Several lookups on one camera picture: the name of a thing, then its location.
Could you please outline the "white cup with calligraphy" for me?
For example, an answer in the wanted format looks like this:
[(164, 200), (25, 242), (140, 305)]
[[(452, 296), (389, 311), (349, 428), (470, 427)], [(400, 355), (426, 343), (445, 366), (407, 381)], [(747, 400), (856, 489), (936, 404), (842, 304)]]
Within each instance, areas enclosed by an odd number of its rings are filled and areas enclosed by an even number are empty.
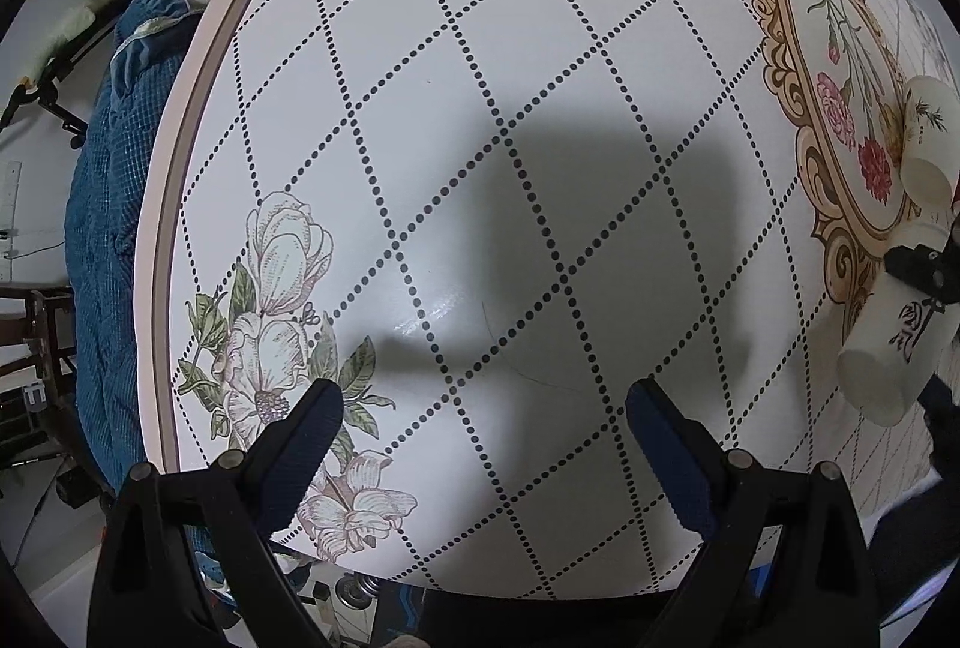
[[(892, 233), (890, 248), (942, 250), (949, 231), (911, 221)], [(958, 305), (944, 305), (885, 272), (884, 258), (836, 362), (839, 388), (867, 421), (893, 427), (916, 403), (958, 329)]]

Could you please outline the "white cup with bamboo print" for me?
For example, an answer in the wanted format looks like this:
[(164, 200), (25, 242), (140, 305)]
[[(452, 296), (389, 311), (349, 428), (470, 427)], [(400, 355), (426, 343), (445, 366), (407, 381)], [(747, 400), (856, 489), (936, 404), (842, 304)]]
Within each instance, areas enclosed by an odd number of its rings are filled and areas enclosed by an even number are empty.
[(958, 185), (958, 95), (947, 82), (915, 76), (905, 82), (901, 185), (924, 209), (949, 209)]

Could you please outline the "blue quilted cloth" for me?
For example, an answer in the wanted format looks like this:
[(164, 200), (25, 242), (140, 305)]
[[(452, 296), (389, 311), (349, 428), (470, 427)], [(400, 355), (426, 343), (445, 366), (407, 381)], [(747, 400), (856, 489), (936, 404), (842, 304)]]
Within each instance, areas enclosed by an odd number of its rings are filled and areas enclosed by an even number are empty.
[(146, 458), (133, 326), (135, 244), (156, 131), (203, 10), (203, 0), (133, 0), (121, 14), (65, 208), (76, 412), (110, 492)]

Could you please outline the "floral patterned tablecloth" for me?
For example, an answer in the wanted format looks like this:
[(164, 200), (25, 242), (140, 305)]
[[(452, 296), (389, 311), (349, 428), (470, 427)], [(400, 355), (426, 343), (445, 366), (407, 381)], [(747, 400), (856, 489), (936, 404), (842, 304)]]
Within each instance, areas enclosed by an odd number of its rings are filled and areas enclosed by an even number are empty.
[(327, 378), (342, 430), (280, 544), (634, 595), (697, 545), (626, 428), (652, 377), (874, 513), (931, 442), (836, 356), (913, 216), (901, 86), (957, 52), (934, 0), (212, 0), (140, 219), (146, 454), (200, 469)]

